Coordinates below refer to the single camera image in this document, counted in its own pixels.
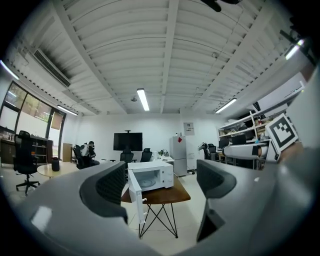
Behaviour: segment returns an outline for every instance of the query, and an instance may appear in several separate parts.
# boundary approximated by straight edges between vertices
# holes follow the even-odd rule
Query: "ceiling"
[[[219,3],[222,12],[200,0],[44,2],[7,59],[30,86],[84,115],[142,113],[131,101],[138,88],[151,113],[214,113],[249,85],[262,87],[260,77],[291,46],[279,34],[290,32],[289,16],[271,1]],[[68,88],[42,74],[37,49],[71,81]]]

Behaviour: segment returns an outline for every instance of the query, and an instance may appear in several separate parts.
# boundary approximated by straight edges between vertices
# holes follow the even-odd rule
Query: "white refrigerator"
[[[173,136],[170,138],[170,157],[174,159],[173,172],[177,176],[185,176],[187,170],[186,136]]]

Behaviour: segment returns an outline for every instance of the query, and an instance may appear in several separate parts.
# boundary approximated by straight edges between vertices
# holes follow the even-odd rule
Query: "floor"
[[[49,179],[39,173],[35,173],[33,176],[34,177],[31,177],[30,180],[39,181],[40,183],[44,183]],[[0,168],[0,179],[4,193],[13,207],[25,198],[25,191],[23,188],[16,191],[16,185],[24,182],[24,175],[16,175],[15,171],[11,169],[11,166],[4,165],[2,169]],[[179,180],[189,193],[191,200],[173,204],[178,238],[175,238],[173,234],[166,230],[158,219],[152,223],[150,228],[142,237],[142,241],[144,243],[162,255],[173,255],[196,244],[197,233],[205,207],[206,200],[197,183],[197,174],[180,177]],[[33,193],[33,191],[34,190],[31,188],[28,194]],[[139,225],[133,205],[131,203],[123,202],[121,203],[121,206],[126,209],[129,228],[138,236]],[[148,207],[146,205],[144,205],[144,207],[145,212],[147,212]],[[161,205],[152,205],[151,208],[155,213],[158,213]],[[174,227],[171,205],[166,204],[165,210]],[[167,227],[172,229],[163,210],[158,216]],[[155,215],[150,211],[145,228],[149,226],[154,217]]]

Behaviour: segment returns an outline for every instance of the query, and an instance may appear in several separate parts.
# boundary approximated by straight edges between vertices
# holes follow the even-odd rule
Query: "round table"
[[[59,171],[53,171],[51,168],[51,163],[46,165],[39,166],[36,170],[38,173],[40,173],[43,176],[47,176],[50,179],[59,175],[69,174],[73,173],[78,170],[77,165],[71,162],[61,162],[60,164],[60,170]]]

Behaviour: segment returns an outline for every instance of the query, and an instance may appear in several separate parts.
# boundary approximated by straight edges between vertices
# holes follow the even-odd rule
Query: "microwave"
[[[145,223],[143,191],[171,188],[174,185],[174,166],[161,160],[128,163],[128,184],[131,202],[135,205],[139,224]]]

